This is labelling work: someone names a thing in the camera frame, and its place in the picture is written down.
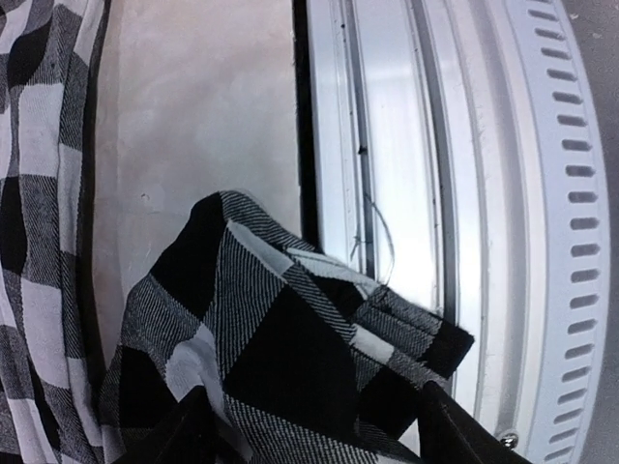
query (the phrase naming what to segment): screw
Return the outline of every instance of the screw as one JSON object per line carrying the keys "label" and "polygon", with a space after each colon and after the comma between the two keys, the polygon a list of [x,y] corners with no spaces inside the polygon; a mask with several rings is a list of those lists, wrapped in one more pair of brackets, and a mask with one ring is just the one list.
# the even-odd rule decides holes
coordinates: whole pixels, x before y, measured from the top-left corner
{"label": "screw", "polygon": [[515,432],[508,432],[503,434],[499,442],[508,450],[514,450],[518,446],[518,440],[519,437]]}

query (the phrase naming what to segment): gray surface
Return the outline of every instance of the gray surface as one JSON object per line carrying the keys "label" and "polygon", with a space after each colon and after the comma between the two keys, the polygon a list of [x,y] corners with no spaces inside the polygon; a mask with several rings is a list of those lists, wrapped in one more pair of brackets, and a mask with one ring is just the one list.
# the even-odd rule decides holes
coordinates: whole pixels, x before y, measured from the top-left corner
{"label": "gray surface", "polygon": [[[610,197],[611,239],[619,234],[619,0],[564,0],[571,14],[598,111]],[[587,437],[583,464],[619,458],[619,247],[612,248],[612,274],[604,370]]]}

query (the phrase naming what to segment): black and white checkered cloth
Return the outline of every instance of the black and white checkered cloth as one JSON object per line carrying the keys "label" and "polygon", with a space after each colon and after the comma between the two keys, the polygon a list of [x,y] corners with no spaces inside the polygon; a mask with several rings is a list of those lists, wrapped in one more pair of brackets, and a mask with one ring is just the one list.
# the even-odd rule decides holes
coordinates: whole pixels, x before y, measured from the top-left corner
{"label": "black and white checkered cloth", "polygon": [[104,372],[89,257],[107,7],[0,0],[0,462],[113,462],[195,386],[217,424],[205,462],[415,462],[397,437],[470,336],[238,192],[199,202],[134,287]]}

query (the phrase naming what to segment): checkered fabric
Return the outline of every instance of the checkered fabric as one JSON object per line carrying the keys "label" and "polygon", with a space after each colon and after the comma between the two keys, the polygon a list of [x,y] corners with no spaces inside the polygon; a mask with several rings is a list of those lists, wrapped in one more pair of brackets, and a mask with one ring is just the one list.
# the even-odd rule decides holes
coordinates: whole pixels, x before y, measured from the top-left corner
{"label": "checkered fabric", "polygon": [[106,12],[0,0],[0,462],[113,462],[195,386],[217,425],[202,462],[417,462],[397,438],[471,337],[239,192],[195,205],[104,372],[89,257]]}

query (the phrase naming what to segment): garment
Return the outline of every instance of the garment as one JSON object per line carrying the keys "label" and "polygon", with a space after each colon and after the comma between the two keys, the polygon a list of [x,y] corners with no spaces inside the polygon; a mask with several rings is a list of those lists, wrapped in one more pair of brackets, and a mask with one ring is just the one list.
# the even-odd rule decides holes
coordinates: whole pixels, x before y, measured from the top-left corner
{"label": "garment", "polygon": [[239,192],[195,205],[104,371],[89,261],[107,7],[0,0],[0,460],[112,462],[198,388],[204,459],[417,462],[397,437],[471,337]]}

